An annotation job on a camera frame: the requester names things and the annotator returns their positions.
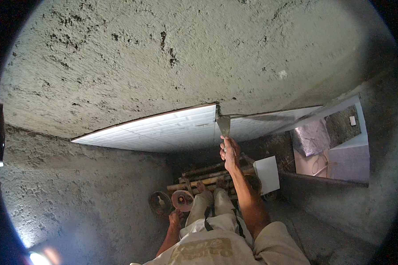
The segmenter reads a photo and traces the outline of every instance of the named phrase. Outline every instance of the white ceiling panel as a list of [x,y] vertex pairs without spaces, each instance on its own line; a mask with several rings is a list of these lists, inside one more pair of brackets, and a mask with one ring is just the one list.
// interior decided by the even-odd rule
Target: white ceiling panel
[[[269,134],[319,107],[256,114],[231,119],[230,135],[247,141]],[[111,148],[172,152],[219,145],[216,105],[195,107],[134,120],[96,131],[72,142]]]

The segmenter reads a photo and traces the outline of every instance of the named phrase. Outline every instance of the man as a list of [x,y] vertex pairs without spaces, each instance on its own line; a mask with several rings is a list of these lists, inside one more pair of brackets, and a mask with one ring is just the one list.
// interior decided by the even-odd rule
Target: man
[[221,159],[225,160],[224,166],[233,179],[244,222],[236,217],[221,182],[214,191],[216,216],[208,218],[212,194],[199,183],[201,193],[193,201],[186,227],[181,229],[180,212],[171,213],[165,241],[156,258],[146,264],[309,265],[286,226],[281,222],[270,223],[264,202],[240,170],[237,143],[230,137],[221,138],[224,139],[220,146]]

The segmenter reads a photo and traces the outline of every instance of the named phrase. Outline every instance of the concrete ceiling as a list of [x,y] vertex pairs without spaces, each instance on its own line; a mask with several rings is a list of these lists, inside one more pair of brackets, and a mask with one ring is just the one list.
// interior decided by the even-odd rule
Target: concrete ceiling
[[365,1],[45,0],[0,100],[7,123],[68,138],[206,102],[271,112],[353,89],[392,47]]

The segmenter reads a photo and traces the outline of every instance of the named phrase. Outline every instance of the hand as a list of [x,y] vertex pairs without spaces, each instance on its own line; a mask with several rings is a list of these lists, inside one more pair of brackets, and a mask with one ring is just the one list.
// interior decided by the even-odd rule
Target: hand
[[[223,135],[221,135],[221,139],[224,139],[224,143],[220,144],[220,156],[221,159],[225,160],[224,167],[230,172],[240,167],[240,148],[231,137],[224,138]],[[224,152],[224,146],[227,146],[227,152]]]
[[181,229],[180,219],[183,217],[184,215],[179,209],[174,210],[168,217],[170,219],[170,226]]

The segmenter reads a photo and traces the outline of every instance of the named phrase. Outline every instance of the light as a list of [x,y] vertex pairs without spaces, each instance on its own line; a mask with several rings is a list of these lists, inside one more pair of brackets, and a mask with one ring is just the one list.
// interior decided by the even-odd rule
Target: light
[[32,252],[30,259],[34,265],[51,265],[51,263],[42,255]]

